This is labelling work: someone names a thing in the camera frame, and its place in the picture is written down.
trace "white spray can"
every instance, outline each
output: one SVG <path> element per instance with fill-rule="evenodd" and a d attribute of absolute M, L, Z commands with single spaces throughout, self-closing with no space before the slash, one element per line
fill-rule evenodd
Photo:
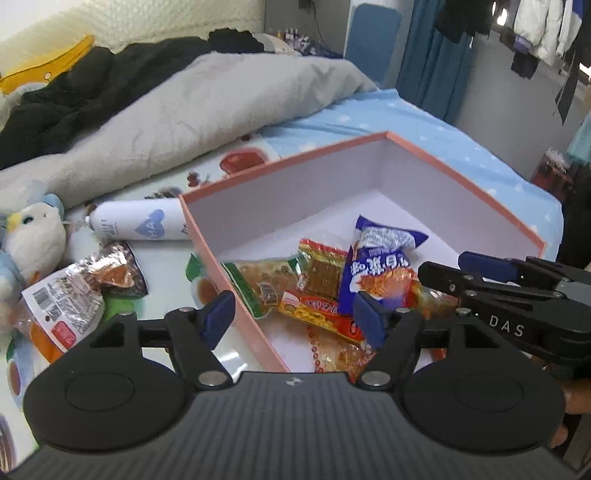
<path fill-rule="evenodd" d="M 189 240 L 179 199 L 120 200 L 87 209 L 86 224 L 107 240 Z"/>

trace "blue bed sheet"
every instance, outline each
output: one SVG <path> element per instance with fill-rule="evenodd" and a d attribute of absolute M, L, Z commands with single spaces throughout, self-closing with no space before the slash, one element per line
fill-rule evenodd
<path fill-rule="evenodd" d="M 556 258 L 563 230 L 560 202 L 457 128 L 402 100 L 394 89 L 355 94 L 308 118 L 264 128 L 261 134 L 285 157 L 382 131 L 404 137 L 471 179 L 548 243 L 544 258 Z"/>

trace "blue curtain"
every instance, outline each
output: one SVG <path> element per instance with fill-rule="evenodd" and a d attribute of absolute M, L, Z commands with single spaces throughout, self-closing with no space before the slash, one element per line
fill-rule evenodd
<path fill-rule="evenodd" d="M 435 29 L 443 0 L 415 0 L 396 88 L 406 101 L 452 124 L 472 68 L 471 37 L 452 43 Z"/>

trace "yellow pillow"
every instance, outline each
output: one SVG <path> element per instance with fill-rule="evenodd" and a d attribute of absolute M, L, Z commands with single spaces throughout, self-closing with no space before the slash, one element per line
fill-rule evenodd
<path fill-rule="evenodd" d="M 8 95 L 31 82 L 50 82 L 60 73 L 70 70 L 95 44 L 94 35 L 86 35 L 76 45 L 38 56 L 20 64 L 13 73 L 0 78 L 0 90 Z"/>

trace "human hand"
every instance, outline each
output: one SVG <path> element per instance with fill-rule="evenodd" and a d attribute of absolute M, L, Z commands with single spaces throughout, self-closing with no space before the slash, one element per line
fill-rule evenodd
<path fill-rule="evenodd" d="M 560 380 L 560 385 L 566 401 L 566 413 L 572 415 L 591 413 L 591 378 Z M 550 442 L 550 448 L 564 443 L 568 436 L 569 431 L 561 425 Z"/>

